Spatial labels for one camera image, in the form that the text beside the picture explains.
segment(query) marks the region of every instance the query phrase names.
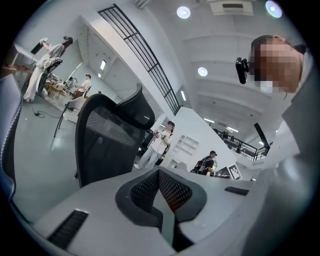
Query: blue chair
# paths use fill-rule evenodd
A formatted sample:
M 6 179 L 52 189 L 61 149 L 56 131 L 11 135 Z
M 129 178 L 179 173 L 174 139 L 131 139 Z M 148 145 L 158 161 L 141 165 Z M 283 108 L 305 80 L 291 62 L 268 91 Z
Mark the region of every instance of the blue chair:
M 14 76 L 0 79 L 0 185 L 11 202 L 16 191 L 14 144 L 22 108 L 22 94 Z

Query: metal railing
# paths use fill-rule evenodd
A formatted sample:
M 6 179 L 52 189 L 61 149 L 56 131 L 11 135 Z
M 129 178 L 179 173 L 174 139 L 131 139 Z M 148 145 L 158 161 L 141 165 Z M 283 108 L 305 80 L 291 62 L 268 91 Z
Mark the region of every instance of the metal railing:
M 268 153 L 266 151 L 265 155 L 263 155 L 264 153 L 262 153 L 263 151 L 261 149 L 260 151 L 256 147 L 251 146 L 248 143 L 245 143 L 242 140 L 235 138 L 234 136 L 230 136 L 228 134 L 222 133 L 217 129 L 214 129 L 214 131 L 219 135 L 219 137 L 223 140 L 223 142 L 228 146 L 230 150 L 245 156 L 251 161 L 264 158 Z
M 180 109 L 177 97 L 161 67 L 157 57 L 126 14 L 116 5 L 98 11 L 98 13 L 117 31 L 147 70 L 173 114 Z

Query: ceiling light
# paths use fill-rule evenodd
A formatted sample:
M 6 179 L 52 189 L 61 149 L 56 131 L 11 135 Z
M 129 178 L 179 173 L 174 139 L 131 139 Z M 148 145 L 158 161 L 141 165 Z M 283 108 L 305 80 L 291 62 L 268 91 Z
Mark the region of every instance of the ceiling light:
M 181 95 L 182 95 L 183 100 L 184 100 L 184 101 L 186 101 L 186 96 L 185 96 L 185 94 L 184 94 L 184 91 L 183 91 L 183 90 L 181 91 Z
M 233 128 L 231 128 L 231 127 L 228 127 L 228 129 L 230 129 L 230 130 L 232 130 L 232 131 L 234 131 L 234 132 L 236 132 L 236 133 L 238 133 L 238 132 L 239 132 L 238 130 L 233 129 Z
M 215 123 L 215 121 L 212 121 L 212 120 L 210 120 L 210 119 L 204 118 L 204 120 L 205 120 L 205 121 L 208 121 L 208 122 L 211 122 L 211 123 Z
M 185 6 L 180 6 L 177 10 L 176 10 L 176 14 L 181 18 L 181 19 L 188 19 L 190 17 L 190 10 L 189 8 L 185 7 Z
M 107 63 L 103 60 L 103 61 L 101 62 L 100 69 L 104 70 L 106 64 L 107 64 Z
M 208 70 L 205 67 L 199 67 L 198 74 L 202 77 L 205 77 L 206 75 L 208 75 Z
M 282 16 L 282 10 L 280 6 L 274 1 L 266 1 L 265 8 L 272 17 L 280 18 Z

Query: black fisheye border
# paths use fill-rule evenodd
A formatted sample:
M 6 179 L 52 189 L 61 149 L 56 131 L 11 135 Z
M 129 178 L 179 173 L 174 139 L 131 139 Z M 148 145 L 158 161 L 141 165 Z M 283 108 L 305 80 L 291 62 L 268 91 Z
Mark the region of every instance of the black fisheye border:
M 26 21 L 44 3 L 44 0 L 32 1 L 4 1 L 2 2 L 2 15 L 0 15 L 2 47 L 0 50 L 1 63 L 12 45 L 15 37 Z M 301 1 L 278 0 L 283 12 L 291 19 L 296 29 L 310 48 L 315 62 L 320 67 L 319 42 L 317 40 L 317 17 L 320 4 L 317 1 L 311 4 Z M 319 226 L 320 200 L 319 185 L 314 199 L 304 216 L 271 255 L 301 254 L 313 255 L 318 250 L 317 227 Z M 21 250 L 35 255 L 46 255 L 45 251 L 27 234 L 6 201 L 0 189 L 1 202 L 1 250 L 18 253 Z

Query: black railing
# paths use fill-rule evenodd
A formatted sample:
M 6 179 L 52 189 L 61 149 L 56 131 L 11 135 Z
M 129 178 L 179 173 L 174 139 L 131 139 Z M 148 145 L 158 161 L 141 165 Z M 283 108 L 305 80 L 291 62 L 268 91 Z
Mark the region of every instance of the black railing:
M 176 115 L 181 106 L 179 105 L 174 90 L 157 57 L 136 26 L 116 4 L 98 13 L 117 31 L 138 57 L 159 88 L 173 114 Z
M 230 136 L 229 134 L 223 133 L 217 129 L 213 129 L 216 134 L 223 140 L 223 142 L 228 146 L 228 148 L 238 154 L 245 156 L 246 158 L 255 161 L 266 157 L 267 151 L 265 155 L 263 155 L 262 150 L 258 150 L 256 147 L 249 145 L 248 143 L 243 142 L 240 139 L 235 138 L 234 136 Z

